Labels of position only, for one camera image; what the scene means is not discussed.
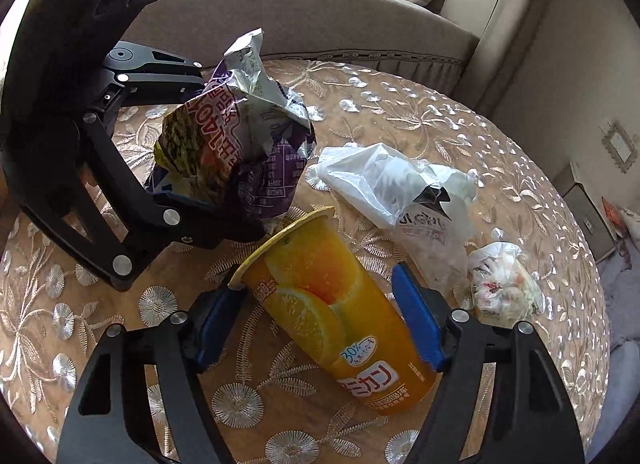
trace tablecloth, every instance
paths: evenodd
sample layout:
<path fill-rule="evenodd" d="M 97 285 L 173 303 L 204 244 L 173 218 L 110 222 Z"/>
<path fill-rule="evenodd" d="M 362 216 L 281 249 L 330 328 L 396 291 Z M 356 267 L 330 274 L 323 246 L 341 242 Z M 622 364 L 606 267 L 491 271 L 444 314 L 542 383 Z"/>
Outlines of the tablecloth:
<path fill-rule="evenodd" d="M 321 149 L 383 141 L 409 157 L 470 174 L 478 199 L 469 210 L 476 229 L 469 244 L 481 247 L 503 239 L 524 249 L 526 268 L 545 296 L 545 312 L 534 316 L 534 325 L 561 373 L 586 446 L 607 388 L 609 324 L 584 236 L 542 171 L 489 120 L 414 82 L 332 62 L 279 60 L 265 66 L 303 95 L 318 138 L 293 206 L 276 227 L 320 205 L 334 206 L 335 227 L 389 293 L 391 269 L 406 255 L 318 178 Z M 162 117 L 172 108 L 127 108 L 118 116 L 113 140 L 141 181 L 152 166 Z M 121 229 L 99 189 L 88 190 L 104 218 Z M 130 291 L 118 293 L 20 215 L 1 261 L 0 382 L 34 443 L 55 459 L 65 409 L 108 325 L 120 322 L 129 330 L 140 329 L 188 309 L 254 248 L 225 241 L 207 251 L 175 243 Z M 462 304 L 468 289 L 454 289 L 446 298 L 452 305 Z M 147 380 L 161 449 L 178 458 L 152 367 Z M 313 364 L 252 299 L 221 360 L 200 381 L 233 456 L 243 463 L 399 464 L 433 399 L 432 390 L 410 411 L 376 415 Z M 492 383 L 493 368 L 485 365 L 463 456 L 478 450 Z M 551 457 L 553 449 L 548 452 Z"/>

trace white plastic bag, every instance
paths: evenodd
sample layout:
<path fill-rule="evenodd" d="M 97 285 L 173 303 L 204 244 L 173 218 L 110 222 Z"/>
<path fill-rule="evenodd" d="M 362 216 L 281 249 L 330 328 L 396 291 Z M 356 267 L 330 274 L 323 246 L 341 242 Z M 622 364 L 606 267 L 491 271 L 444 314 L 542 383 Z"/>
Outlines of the white plastic bag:
<path fill-rule="evenodd" d="M 466 213 L 476 196 L 472 178 L 450 167 L 408 159 L 382 143 L 325 148 L 318 176 L 388 231 L 431 287 L 451 290 L 466 278 L 464 244 L 474 234 Z M 426 186 L 447 190 L 450 201 L 440 205 L 448 218 L 414 203 Z"/>
<path fill-rule="evenodd" d="M 508 329 L 545 306 L 540 287 L 518 260 L 521 253 L 515 244 L 494 242 L 468 257 L 474 305 L 489 323 Z"/>

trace crumpled snack wrapper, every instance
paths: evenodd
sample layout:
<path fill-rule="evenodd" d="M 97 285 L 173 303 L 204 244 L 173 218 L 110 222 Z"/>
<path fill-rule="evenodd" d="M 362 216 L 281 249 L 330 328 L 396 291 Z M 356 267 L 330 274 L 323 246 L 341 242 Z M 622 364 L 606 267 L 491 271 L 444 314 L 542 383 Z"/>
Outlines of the crumpled snack wrapper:
<path fill-rule="evenodd" d="M 521 253 L 515 244 L 494 242 L 469 254 L 474 305 L 492 325 L 510 329 L 544 311 L 544 296 L 518 260 Z"/>
<path fill-rule="evenodd" d="M 466 209 L 476 196 L 469 176 L 409 159 L 383 143 L 327 147 L 317 173 L 384 229 L 431 287 L 444 292 L 466 279 L 464 244 L 474 235 Z"/>
<path fill-rule="evenodd" d="M 262 30 L 242 35 L 203 93 L 165 117 L 150 191 L 239 200 L 260 219 L 287 212 L 316 138 L 300 95 L 265 73 L 261 45 Z"/>

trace yellow cup rim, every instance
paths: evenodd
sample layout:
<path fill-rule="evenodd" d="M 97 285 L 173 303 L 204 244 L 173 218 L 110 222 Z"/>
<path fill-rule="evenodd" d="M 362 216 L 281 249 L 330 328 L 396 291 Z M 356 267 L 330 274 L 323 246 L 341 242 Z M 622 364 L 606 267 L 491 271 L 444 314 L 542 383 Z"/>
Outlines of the yellow cup rim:
<path fill-rule="evenodd" d="M 300 226 L 306 224 L 307 222 L 316 219 L 318 217 L 323 216 L 333 216 L 334 215 L 334 207 L 333 206 L 322 206 L 316 210 L 313 210 L 310 213 L 307 213 L 305 216 L 300 217 L 297 221 L 292 222 L 282 231 L 278 231 L 273 237 L 270 237 L 263 245 L 261 245 L 257 250 L 249 255 L 247 260 L 245 260 L 236 272 L 229 280 L 228 287 L 230 289 L 235 289 L 239 291 L 244 287 L 242 283 L 242 276 L 244 276 L 245 272 L 249 267 L 259 259 L 266 251 L 268 251 L 276 242 L 281 240 L 283 237 L 286 237 L 289 233 L 291 233 L 294 229 L 298 229 Z"/>

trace juice cup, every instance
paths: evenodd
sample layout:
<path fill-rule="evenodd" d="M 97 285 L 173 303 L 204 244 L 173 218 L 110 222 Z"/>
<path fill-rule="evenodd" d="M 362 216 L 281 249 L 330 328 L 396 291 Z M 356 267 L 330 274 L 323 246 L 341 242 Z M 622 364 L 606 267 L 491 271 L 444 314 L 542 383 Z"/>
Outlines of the juice cup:
<path fill-rule="evenodd" d="M 429 392 L 436 374 L 409 329 L 318 209 L 283 229 L 236 270 L 276 323 L 354 397 L 383 415 Z"/>

